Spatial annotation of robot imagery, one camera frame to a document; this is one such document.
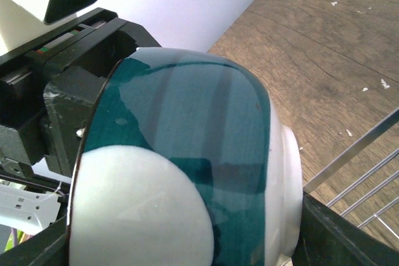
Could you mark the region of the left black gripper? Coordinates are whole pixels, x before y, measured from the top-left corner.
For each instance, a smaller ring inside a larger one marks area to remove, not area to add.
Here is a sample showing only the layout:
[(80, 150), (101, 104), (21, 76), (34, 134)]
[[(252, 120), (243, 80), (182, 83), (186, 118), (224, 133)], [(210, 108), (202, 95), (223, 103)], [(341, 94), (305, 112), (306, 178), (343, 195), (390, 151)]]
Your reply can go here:
[(97, 8), (1, 56), (1, 169), (30, 174), (44, 160), (74, 170), (78, 131), (114, 67), (158, 42), (141, 25)]

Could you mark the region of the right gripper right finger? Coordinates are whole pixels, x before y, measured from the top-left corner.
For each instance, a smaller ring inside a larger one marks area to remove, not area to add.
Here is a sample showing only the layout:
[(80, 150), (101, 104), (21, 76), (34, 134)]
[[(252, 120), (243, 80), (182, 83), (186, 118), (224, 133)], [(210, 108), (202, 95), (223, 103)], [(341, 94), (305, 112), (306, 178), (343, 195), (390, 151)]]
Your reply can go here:
[(398, 265), (398, 251), (304, 192), (300, 234), (292, 264)]

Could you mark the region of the white upturned bowl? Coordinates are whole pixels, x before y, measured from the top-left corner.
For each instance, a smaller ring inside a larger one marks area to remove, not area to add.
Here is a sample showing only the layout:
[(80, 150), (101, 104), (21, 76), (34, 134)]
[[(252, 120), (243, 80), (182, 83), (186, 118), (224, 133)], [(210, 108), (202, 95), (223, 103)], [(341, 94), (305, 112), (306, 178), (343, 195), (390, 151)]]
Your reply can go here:
[(259, 79), (141, 47), (112, 71), (69, 203), (70, 265), (276, 265), (299, 240), (296, 138)]

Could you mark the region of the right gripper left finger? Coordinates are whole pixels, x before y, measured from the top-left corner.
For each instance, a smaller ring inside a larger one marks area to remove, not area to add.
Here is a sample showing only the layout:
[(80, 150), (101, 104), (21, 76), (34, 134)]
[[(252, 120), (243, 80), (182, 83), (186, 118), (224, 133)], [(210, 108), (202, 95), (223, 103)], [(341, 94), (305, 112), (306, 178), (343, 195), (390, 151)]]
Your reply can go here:
[(67, 216), (1, 254), (1, 266), (68, 265)]

